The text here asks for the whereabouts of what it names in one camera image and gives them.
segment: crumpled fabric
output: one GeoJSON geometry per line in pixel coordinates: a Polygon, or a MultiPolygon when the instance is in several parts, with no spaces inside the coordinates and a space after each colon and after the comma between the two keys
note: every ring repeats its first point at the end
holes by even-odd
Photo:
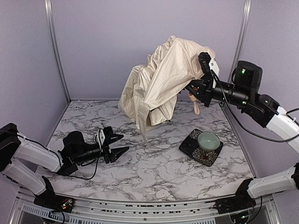
{"type": "Polygon", "coordinates": [[[204,75],[198,61],[201,52],[215,57],[209,47],[172,35],[148,55],[147,65],[132,69],[118,106],[145,140],[147,130],[172,118],[177,94],[204,75]]]}

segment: green bowl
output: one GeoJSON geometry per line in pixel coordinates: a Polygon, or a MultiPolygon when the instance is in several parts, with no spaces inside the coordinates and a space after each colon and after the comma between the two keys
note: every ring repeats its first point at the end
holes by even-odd
{"type": "Polygon", "coordinates": [[[202,132],[199,134],[197,141],[199,147],[206,152],[212,152],[220,146],[220,139],[212,132],[202,132]]]}

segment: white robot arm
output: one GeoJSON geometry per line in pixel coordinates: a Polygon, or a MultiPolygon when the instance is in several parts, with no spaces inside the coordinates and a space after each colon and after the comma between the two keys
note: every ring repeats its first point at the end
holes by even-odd
{"type": "Polygon", "coordinates": [[[84,142],[81,132],[74,131],[63,139],[64,148],[58,153],[47,149],[38,142],[27,139],[18,133],[15,124],[8,124],[0,129],[0,172],[10,180],[28,188],[36,196],[35,203],[53,208],[61,206],[59,202],[68,199],[67,206],[62,209],[68,212],[72,209],[73,200],[55,195],[49,180],[37,176],[26,167],[21,160],[26,160],[59,175],[69,176],[78,170],[77,165],[83,162],[104,157],[106,163],[115,162],[129,147],[110,149],[109,144],[123,138],[114,134],[111,127],[99,129],[96,135],[97,143],[84,142]]]}
{"type": "MultiPolygon", "coordinates": [[[[262,68],[246,61],[239,61],[232,74],[233,84],[231,84],[219,80],[217,76],[219,70],[214,70],[214,67],[218,67],[215,66],[216,61],[208,53],[200,53],[199,63],[205,75],[200,80],[192,80],[186,89],[204,103],[204,106],[208,107],[211,99],[224,101],[237,123],[246,132],[271,140],[246,129],[230,108],[230,105],[236,105],[241,109],[241,113],[248,114],[259,125],[283,139],[271,141],[287,142],[299,153],[299,124],[273,98],[258,94],[262,68]]],[[[250,204],[255,205],[254,199],[260,196],[296,189],[299,189],[299,163],[278,174],[245,180],[234,197],[216,200],[215,208],[219,213],[241,210],[250,207],[250,204]]]]}

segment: lavender backdrop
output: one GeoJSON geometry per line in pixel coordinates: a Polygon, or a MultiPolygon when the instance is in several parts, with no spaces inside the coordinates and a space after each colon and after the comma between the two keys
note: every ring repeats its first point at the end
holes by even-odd
{"type": "MultiPolygon", "coordinates": [[[[263,68],[259,92],[276,99],[286,110],[299,107],[299,2],[253,1],[249,29],[241,60],[263,68]]],[[[279,137],[262,129],[247,115],[236,114],[249,129],[275,139],[279,137]]],[[[258,177],[281,172],[299,162],[299,155],[286,143],[272,143],[258,139],[239,128],[246,150],[258,177]]],[[[283,224],[297,224],[299,220],[299,191],[274,195],[283,224]]]]}
{"type": "Polygon", "coordinates": [[[53,0],[71,98],[119,98],[132,67],[170,35],[214,49],[226,80],[243,6],[243,0],[53,0]]]}
{"type": "MultiPolygon", "coordinates": [[[[44,2],[0,1],[0,126],[9,122],[46,144],[66,101],[58,78],[44,2]]],[[[18,185],[0,176],[0,223],[8,222],[18,185]]]]}

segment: white marble table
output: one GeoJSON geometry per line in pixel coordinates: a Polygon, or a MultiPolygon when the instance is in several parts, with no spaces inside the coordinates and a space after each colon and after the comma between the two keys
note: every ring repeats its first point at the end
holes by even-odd
{"type": "MultiPolygon", "coordinates": [[[[57,193],[114,201],[184,201],[226,196],[253,175],[225,115],[217,103],[193,112],[190,102],[178,102],[170,122],[147,132],[150,148],[135,125],[117,107],[117,101],[71,102],[49,147],[63,148],[62,139],[71,131],[81,131],[93,142],[98,128],[112,126],[124,138],[110,147],[130,146],[112,164],[99,160],[96,176],[89,181],[58,176],[42,167],[37,173],[51,181],[57,193]],[[214,165],[207,167],[182,153],[178,147],[194,129],[216,133],[224,147],[214,165]]],[[[79,168],[73,175],[92,176],[95,164],[79,168]]]]}

